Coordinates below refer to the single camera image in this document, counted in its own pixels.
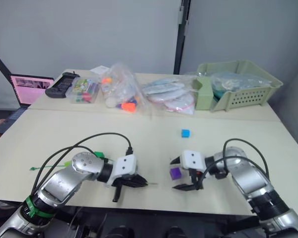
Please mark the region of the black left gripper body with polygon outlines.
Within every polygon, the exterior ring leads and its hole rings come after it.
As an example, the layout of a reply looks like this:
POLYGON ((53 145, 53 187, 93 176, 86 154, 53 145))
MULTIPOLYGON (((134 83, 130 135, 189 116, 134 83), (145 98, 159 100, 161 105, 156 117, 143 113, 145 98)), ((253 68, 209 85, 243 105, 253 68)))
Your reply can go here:
POLYGON ((123 186, 127 186, 127 187, 136 187, 137 186, 136 175, 124 176, 124 177, 117 178, 114 180, 112 186, 115 187, 115 193, 114 193, 114 197, 113 197, 112 201, 118 202, 123 186))

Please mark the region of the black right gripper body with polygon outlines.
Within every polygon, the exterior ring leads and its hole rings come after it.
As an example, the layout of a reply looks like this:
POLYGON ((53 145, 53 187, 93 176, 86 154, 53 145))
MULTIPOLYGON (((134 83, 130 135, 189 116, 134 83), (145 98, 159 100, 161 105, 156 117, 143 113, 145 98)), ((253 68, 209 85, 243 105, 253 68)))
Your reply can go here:
POLYGON ((189 185, 189 190, 201 190, 203 189, 203 184, 201 182, 203 172, 197 171, 195 169, 189 169, 189 176, 191 178, 192 184, 189 185))

